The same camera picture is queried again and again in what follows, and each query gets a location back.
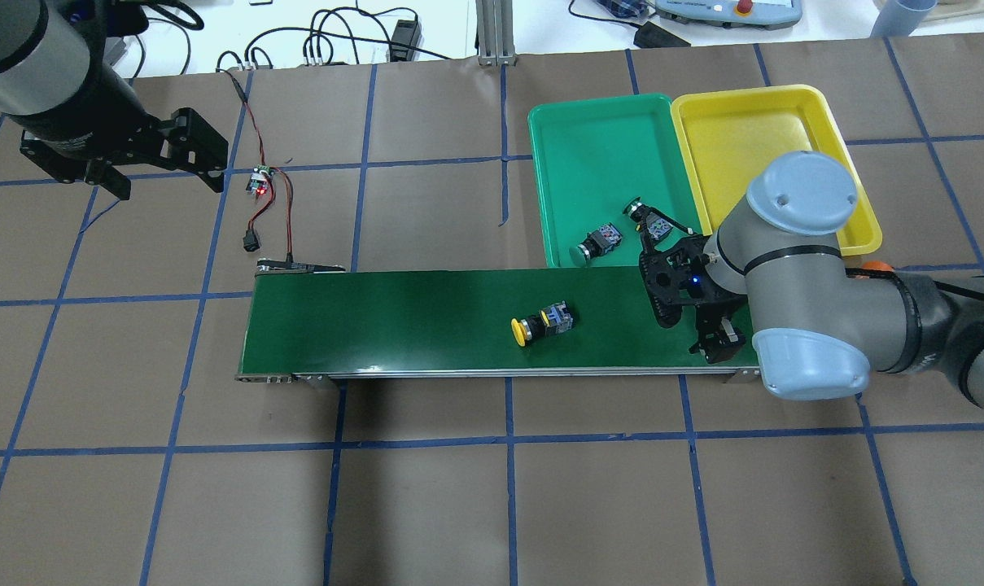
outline wire connector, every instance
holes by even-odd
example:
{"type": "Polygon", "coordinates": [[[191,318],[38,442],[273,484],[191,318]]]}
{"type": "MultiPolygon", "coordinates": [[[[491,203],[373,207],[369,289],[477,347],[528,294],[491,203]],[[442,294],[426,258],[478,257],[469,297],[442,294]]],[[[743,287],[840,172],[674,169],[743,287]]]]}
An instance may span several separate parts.
{"type": "Polygon", "coordinates": [[[257,236],[256,230],[246,229],[246,236],[242,237],[242,248],[245,248],[246,252],[260,250],[260,237],[257,236]]]}

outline metal bracket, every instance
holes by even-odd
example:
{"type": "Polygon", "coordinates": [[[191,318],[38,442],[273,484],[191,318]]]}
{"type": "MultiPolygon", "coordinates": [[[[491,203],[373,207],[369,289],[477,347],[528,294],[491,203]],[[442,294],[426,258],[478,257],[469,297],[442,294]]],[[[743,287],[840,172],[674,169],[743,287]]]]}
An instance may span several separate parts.
{"type": "Polygon", "coordinates": [[[517,63],[514,51],[514,0],[477,0],[477,63],[517,63]]]}

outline green tray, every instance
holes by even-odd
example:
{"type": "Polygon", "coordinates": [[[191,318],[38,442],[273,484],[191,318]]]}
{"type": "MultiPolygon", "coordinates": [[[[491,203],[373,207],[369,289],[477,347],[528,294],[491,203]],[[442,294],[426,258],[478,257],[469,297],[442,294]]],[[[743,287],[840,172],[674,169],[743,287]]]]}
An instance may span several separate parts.
{"type": "MultiPolygon", "coordinates": [[[[636,267],[257,275],[239,381],[328,374],[480,376],[702,374],[755,367],[752,344],[727,363],[688,352],[693,311],[671,330],[636,267]],[[514,342],[510,319],[565,300],[565,334],[514,342]]],[[[751,336],[747,308],[736,326],[751,336]]]]}
{"type": "MultiPolygon", "coordinates": [[[[533,108],[528,127],[548,266],[576,266],[567,249],[607,222],[623,240],[593,266],[636,266],[640,239],[622,208],[637,196],[678,222],[701,225],[670,105],[667,96],[643,94],[533,108]]],[[[673,230],[659,248],[677,240],[673,230]]]]}

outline cable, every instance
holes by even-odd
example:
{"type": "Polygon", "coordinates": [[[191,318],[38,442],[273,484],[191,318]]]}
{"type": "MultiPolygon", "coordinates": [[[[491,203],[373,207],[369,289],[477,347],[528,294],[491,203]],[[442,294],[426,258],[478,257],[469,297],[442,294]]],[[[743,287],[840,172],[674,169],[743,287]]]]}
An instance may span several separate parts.
{"type": "Polygon", "coordinates": [[[258,146],[260,146],[260,164],[267,166],[267,155],[264,153],[264,137],[260,136],[260,126],[257,126],[256,116],[253,116],[253,108],[249,107],[249,96],[246,95],[246,90],[243,90],[242,83],[238,83],[238,79],[235,79],[234,75],[231,75],[231,71],[226,69],[221,69],[220,71],[228,74],[228,77],[231,78],[235,93],[238,94],[238,100],[242,101],[243,107],[246,108],[246,113],[249,114],[249,119],[253,123],[253,130],[256,131],[256,141],[258,146]]]}
{"type": "MultiPolygon", "coordinates": [[[[269,34],[273,34],[273,33],[282,33],[282,31],[286,31],[286,30],[299,30],[299,31],[303,31],[303,33],[313,33],[313,30],[312,29],[309,29],[309,28],[306,28],[306,27],[303,27],[303,26],[279,26],[277,28],[272,28],[270,30],[265,30],[263,33],[257,34],[256,37],[253,37],[253,40],[252,41],[249,41],[249,45],[246,45],[246,48],[247,49],[252,48],[253,45],[255,45],[256,42],[259,41],[262,37],[267,37],[269,34]]],[[[322,34],[325,34],[326,37],[333,37],[333,38],[354,38],[355,41],[361,41],[362,43],[379,43],[379,44],[385,44],[385,43],[387,43],[387,41],[379,40],[379,38],[347,37],[347,36],[344,36],[343,34],[336,34],[336,33],[322,33],[322,34]]],[[[437,59],[451,59],[452,58],[452,57],[449,57],[447,55],[441,55],[440,53],[435,53],[433,51],[428,51],[426,49],[421,49],[421,48],[418,48],[418,47],[413,47],[411,45],[406,45],[404,43],[397,43],[395,41],[391,41],[391,46],[392,47],[402,47],[404,49],[411,49],[411,50],[416,51],[418,53],[423,53],[424,55],[435,56],[435,57],[437,57],[437,59]]]]}
{"type": "Polygon", "coordinates": [[[238,69],[239,70],[246,69],[245,64],[242,63],[242,59],[240,59],[238,57],[238,53],[235,53],[234,51],[224,51],[223,53],[221,53],[221,56],[216,57],[216,70],[217,70],[217,73],[219,73],[220,71],[226,71],[226,70],[221,70],[221,62],[223,62],[224,57],[226,57],[228,55],[231,55],[232,57],[234,57],[235,63],[238,63],[238,69]]]}
{"type": "Polygon", "coordinates": [[[569,14],[571,14],[573,16],[578,16],[578,18],[586,19],[588,21],[611,22],[611,23],[615,23],[615,24],[624,24],[626,26],[632,26],[633,28],[640,28],[640,25],[638,25],[637,23],[634,23],[634,22],[619,21],[617,19],[602,19],[602,18],[599,18],[599,16],[581,15],[581,14],[578,14],[578,12],[576,12],[574,10],[574,6],[575,6],[575,0],[571,0],[571,3],[567,4],[567,12],[569,12],[569,14]]]}
{"type": "MultiPolygon", "coordinates": [[[[187,59],[184,59],[184,67],[180,68],[180,73],[178,75],[186,74],[187,66],[189,66],[189,64],[191,63],[191,37],[187,36],[187,29],[175,22],[168,21],[166,19],[156,19],[154,18],[154,16],[148,16],[148,19],[150,22],[161,22],[166,24],[172,24],[176,26],[178,29],[180,29],[182,33],[184,33],[184,42],[187,43],[187,59]]],[[[220,67],[220,62],[216,62],[216,66],[220,67]]]]}
{"type": "Polygon", "coordinates": [[[264,59],[267,59],[268,60],[268,66],[270,66],[271,69],[275,69],[275,63],[272,62],[271,55],[268,55],[268,52],[265,51],[264,49],[261,49],[260,47],[253,47],[253,52],[250,53],[249,59],[252,60],[253,67],[257,67],[257,68],[260,67],[260,63],[257,63],[257,60],[256,60],[256,53],[257,52],[264,53],[264,59]]]}
{"type": "Polygon", "coordinates": [[[269,192],[271,192],[271,197],[268,197],[268,201],[265,201],[264,207],[260,208],[260,210],[257,210],[255,214],[251,216],[249,222],[246,223],[246,230],[250,230],[250,231],[256,231],[256,229],[254,229],[253,227],[253,224],[256,222],[256,219],[260,218],[260,216],[264,214],[264,212],[267,212],[269,208],[271,208],[271,205],[275,203],[275,182],[271,181],[271,175],[268,175],[267,173],[262,171],[260,172],[260,174],[264,175],[264,177],[268,179],[268,190],[269,192]]]}
{"type": "MultiPolygon", "coordinates": [[[[314,64],[317,64],[319,63],[319,59],[317,59],[316,56],[307,55],[307,49],[310,47],[310,40],[312,40],[312,38],[307,37],[303,41],[303,59],[304,60],[313,59],[314,64]]],[[[327,57],[327,59],[322,60],[321,64],[332,63],[332,56],[335,55],[335,48],[333,48],[332,46],[332,41],[329,41],[329,38],[326,37],[324,33],[321,34],[321,36],[317,36],[317,43],[319,43],[319,45],[317,45],[318,55],[321,55],[321,41],[325,41],[326,43],[329,44],[329,56],[327,57]]]]}
{"type": "Polygon", "coordinates": [[[143,3],[143,5],[189,30],[202,30],[206,25],[206,23],[202,22],[202,16],[200,16],[198,12],[191,10],[191,7],[181,2],[181,0],[150,0],[149,2],[143,3]],[[164,7],[176,8],[176,10],[182,11],[184,14],[188,15],[189,18],[191,18],[191,21],[194,22],[186,21],[181,16],[173,14],[164,7]]]}
{"type": "MultiPolygon", "coordinates": [[[[351,7],[333,8],[332,11],[329,11],[329,14],[331,15],[338,14],[339,11],[357,12],[357,14],[365,16],[365,18],[372,19],[373,21],[376,22],[377,25],[379,25],[379,29],[383,30],[383,37],[387,39],[387,45],[388,46],[391,45],[391,34],[387,31],[387,27],[383,26],[383,22],[380,22],[380,19],[377,19],[375,15],[363,11],[361,8],[351,8],[351,7]]],[[[317,31],[319,31],[319,33],[321,32],[321,27],[324,25],[325,19],[327,18],[329,18],[328,15],[326,15],[325,18],[321,19],[321,24],[317,26],[317,31]]]]}
{"type": "MultiPolygon", "coordinates": [[[[307,30],[306,28],[298,27],[298,26],[294,26],[294,27],[282,27],[282,28],[287,28],[287,29],[290,29],[290,30],[304,30],[304,31],[307,30]]],[[[325,34],[326,37],[350,38],[350,37],[344,36],[343,34],[336,34],[336,33],[322,33],[322,34],[325,34]]],[[[354,37],[354,38],[355,38],[355,40],[361,41],[362,43],[379,43],[380,45],[387,44],[387,41],[380,40],[380,38],[363,38],[363,37],[354,37]]],[[[413,45],[406,45],[404,43],[398,43],[396,41],[391,41],[391,47],[401,47],[403,49],[411,49],[413,51],[416,51],[417,53],[423,53],[424,55],[429,55],[429,56],[432,56],[432,57],[437,57],[437,59],[451,59],[452,58],[452,57],[447,56],[447,55],[441,55],[440,53],[435,53],[433,51],[428,51],[426,49],[421,49],[421,48],[418,48],[418,47],[413,47],[413,45]]]]}
{"type": "Polygon", "coordinates": [[[141,62],[138,63],[138,70],[133,72],[133,77],[130,79],[137,79],[138,75],[141,75],[141,70],[145,69],[145,58],[148,56],[148,51],[145,50],[145,44],[142,43],[141,37],[134,34],[134,38],[138,40],[138,46],[141,47],[141,62]]]}
{"type": "MultiPolygon", "coordinates": [[[[343,23],[343,26],[347,29],[347,34],[349,34],[349,36],[351,37],[351,48],[354,49],[354,63],[361,63],[361,57],[358,56],[358,44],[357,44],[357,41],[354,40],[354,31],[351,30],[351,25],[347,22],[347,19],[345,19],[338,12],[325,10],[325,8],[323,8],[323,10],[314,12],[314,14],[312,16],[310,16],[310,29],[309,29],[310,30],[310,33],[319,33],[319,34],[321,34],[321,27],[325,26],[325,21],[331,15],[335,15],[336,18],[339,19],[339,22],[342,22],[343,23]],[[316,27],[314,27],[314,24],[317,22],[317,17],[319,15],[325,15],[325,16],[323,16],[323,18],[321,18],[321,24],[319,24],[317,26],[317,28],[316,28],[316,27]]],[[[311,37],[307,38],[307,42],[310,42],[310,40],[312,40],[311,37]]],[[[312,48],[310,48],[310,57],[312,57],[312,59],[314,59],[314,60],[320,59],[320,57],[321,57],[321,37],[319,37],[319,41],[317,41],[317,56],[314,54],[314,45],[312,44],[312,48]]]]}
{"type": "Polygon", "coordinates": [[[282,171],[279,167],[271,169],[281,175],[286,183],[286,262],[291,263],[293,262],[293,181],[286,171],[282,171]]]}

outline black wire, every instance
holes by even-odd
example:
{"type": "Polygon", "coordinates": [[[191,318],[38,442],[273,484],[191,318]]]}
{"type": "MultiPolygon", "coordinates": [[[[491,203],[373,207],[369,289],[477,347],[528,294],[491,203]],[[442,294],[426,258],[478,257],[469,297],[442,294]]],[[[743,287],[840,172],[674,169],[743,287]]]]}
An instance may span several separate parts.
{"type": "MultiPolygon", "coordinates": [[[[317,45],[317,54],[318,55],[321,55],[321,41],[325,41],[326,43],[329,44],[329,56],[326,57],[325,59],[323,59],[321,61],[321,64],[329,64],[329,63],[332,63],[332,56],[335,55],[335,48],[332,45],[332,41],[329,41],[329,38],[326,37],[324,33],[323,34],[320,34],[320,36],[319,36],[319,34],[313,34],[313,37],[317,37],[317,43],[319,43],[319,45],[317,45]]],[[[316,56],[307,55],[307,49],[310,48],[310,40],[312,40],[312,37],[307,37],[303,41],[303,47],[302,47],[302,49],[303,49],[303,59],[306,60],[309,57],[310,59],[314,59],[314,63],[317,63],[317,57],[316,56]]]]}
{"type": "MultiPolygon", "coordinates": [[[[291,28],[293,28],[294,30],[307,30],[306,28],[303,28],[303,27],[291,27],[291,28]]],[[[350,38],[350,37],[345,36],[345,34],[336,34],[336,33],[322,33],[322,34],[325,34],[325,36],[327,36],[327,37],[350,38]]],[[[387,44],[387,41],[381,40],[381,38],[362,38],[362,37],[355,37],[355,40],[361,41],[362,43],[379,43],[380,45],[387,44]]],[[[391,41],[391,47],[401,47],[402,49],[410,49],[410,50],[416,51],[417,53],[423,53],[424,55],[429,55],[429,56],[432,56],[432,57],[437,57],[437,59],[451,59],[452,58],[450,56],[441,55],[440,53],[435,53],[433,51],[427,51],[426,49],[420,49],[418,47],[413,47],[411,45],[405,45],[404,43],[398,43],[398,41],[391,41]]]]}
{"type": "Polygon", "coordinates": [[[145,3],[145,7],[149,7],[151,10],[158,12],[158,14],[165,16],[165,18],[168,18],[172,20],[172,22],[175,22],[189,30],[202,30],[202,28],[206,25],[206,23],[202,22],[202,16],[200,16],[198,12],[191,10],[189,5],[181,2],[180,0],[150,0],[145,3]],[[182,11],[184,14],[188,15],[194,22],[184,20],[182,16],[175,15],[171,11],[165,10],[164,7],[176,8],[176,10],[182,11]]]}
{"type": "Polygon", "coordinates": [[[411,8],[409,7],[387,8],[387,10],[385,11],[373,12],[372,15],[373,16],[388,15],[391,14],[391,12],[393,11],[409,11],[411,12],[411,14],[413,14],[413,19],[416,20],[416,22],[420,21],[420,14],[418,14],[418,12],[414,10],[411,10],[411,8]]]}
{"type": "Polygon", "coordinates": [[[141,75],[141,70],[145,69],[145,58],[148,56],[148,52],[145,51],[145,44],[142,43],[141,37],[134,34],[134,38],[138,40],[138,47],[141,47],[141,63],[138,63],[138,70],[133,72],[133,77],[130,79],[137,79],[138,75],[141,75]]]}
{"type": "Polygon", "coordinates": [[[221,53],[221,56],[216,57],[216,70],[217,71],[220,71],[221,70],[221,62],[223,62],[224,57],[226,57],[228,55],[231,55],[232,57],[234,57],[235,63],[238,63],[238,69],[239,70],[246,69],[245,64],[242,63],[242,59],[240,59],[238,57],[238,53],[235,53],[234,51],[224,51],[223,53],[221,53]]]}
{"type": "Polygon", "coordinates": [[[168,21],[166,19],[156,19],[153,18],[153,16],[148,16],[148,19],[150,22],[161,22],[166,24],[172,24],[177,28],[179,28],[182,33],[184,33],[184,42],[187,43],[187,59],[184,59],[184,67],[180,68],[180,73],[178,75],[186,74],[187,66],[189,66],[189,64],[191,63],[191,37],[187,36],[187,29],[175,22],[168,21]]]}
{"type": "Polygon", "coordinates": [[[260,67],[260,64],[256,62],[257,52],[264,53],[264,59],[268,60],[268,65],[271,66],[271,69],[275,69],[275,62],[271,60],[271,55],[268,55],[268,52],[260,47],[253,47],[253,52],[250,53],[250,60],[253,62],[253,67],[260,67]]]}
{"type": "MultiPolygon", "coordinates": [[[[336,18],[339,19],[339,22],[342,22],[343,23],[343,26],[347,29],[347,34],[349,34],[349,36],[351,37],[351,48],[354,49],[354,63],[361,63],[361,57],[358,56],[358,44],[357,44],[357,41],[354,41],[354,31],[351,30],[351,25],[347,22],[347,19],[345,19],[338,12],[325,10],[325,8],[323,8],[323,10],[314,12],[314,14],[312,16],[310,16],[310,31],[312,31],[312,33],[321,33],[321,27],[325,26],[325,21],[331,15],[335,15],[336,18]],[[323,18],[321,18],[321,24],[319,24],[317,26],[317,28],[316,28],[316,26],[314,26],[314,25],[316,25],[316,23],[317,23],[317,17],[319,15],[325,15],[325,16],[323,16],[323,18]]],[[[312,56],[312,59],[315,59],[315,60],[321,58],[321,38],[320,37],[319,37],[319,41],[317,41],[317,55],[314,54],[314,44],[312,43],[312,47],[310,47],[310,56],[312,56]]]]}
{"type": "Polygon", "coordinates": [[[581,15],[581,14],[578,14],[578,12],[574,11],[574,6],[575,6],[575,0],[571,0],[571,3],[567,4],[567,12],[570,12],[570,14],[573,15],[573,16],[578,16],[578,18],[586,19],[588,21],[611,22],[611,23],[615,23],[615,24],[624,24],[626,26],[632,26],[633,28],[640,28],[640,25],[638,25],[637,23],[634,23],[634,22],[619,21],[617,19],[602,19],[602,18],[599,18],[599,16],[581,15]]]}
{"type": "MultiPolygon", "coordinates": [[[[270,30],[265,30],[263,33],[257,34],[256,37],[253,37],[253,40],[252,41],[249,41],[249,45],[246,45],[246,48],[247,49],[251,49],[253,47],[253,45],[255,45],[256,42],[259,41],[261,38],[267,37],[269,34],[273,34],[273,33],[282,33],[282,31],[284,31],[284,30],[299,30],[299,31],[302,31],[302,33],[313,33],[313,30],[312,29],[309,29],[309,28],[303,27],[303,26],[279,26],[277,28],[272,28],[270,30]]],[[[347,37],[347,36],[344,36],[343,34],[336,34],[336,33],[322,33],[322,34],[325,34],[326,37],[333,37],[333,38],[354,38],[355,41],[361,41],[362,43],[379,43],[379,44],[385,44],[385,43],[387,43],[387,41],[380,40],[380,38],[347,37]]],[[[402,49],[410,49],[410,50],[416,51],[418,53],[423,53],[424,55],[429,55],[429,56],[432,56],[432,57],[437,57],[437,59],[451,59],[452,58],[452,57],[449,57],[447,55],[441,55],[440,53],[435,53],[433,51],[428,51],[426,49],[421,49],[421,48],[418,48],[418,47],[413,47],[411,45],[406,45],[404,43],[398,43],[396,41],[391,41],[391,47],[401,47],[402,49]]]]}
{"type": "MultiPolygon", "coordinates": [[[[383,36],[387,39],[387,45],[389,46],[391,44],[391,34],[387,31],[387,26],[384,26],[383,22],[380,22],[380,19],[377,19],[376,15],[373,15],[372,12],[363,11],[361,8],[340,7],[340,8],[333,8],[333,10],[330,11],[330,13],[338,12],[338,11],[357,12],[357,14],[359,15],[366,16],[366,18],[372,19],[373,21],[376,22],[377,25],[379,25],[380,30],[383,30],[383,36]]],[[[321,25],[317,27],[317,30],[319,30],[319,33],[321,32],[321,25]]]]}

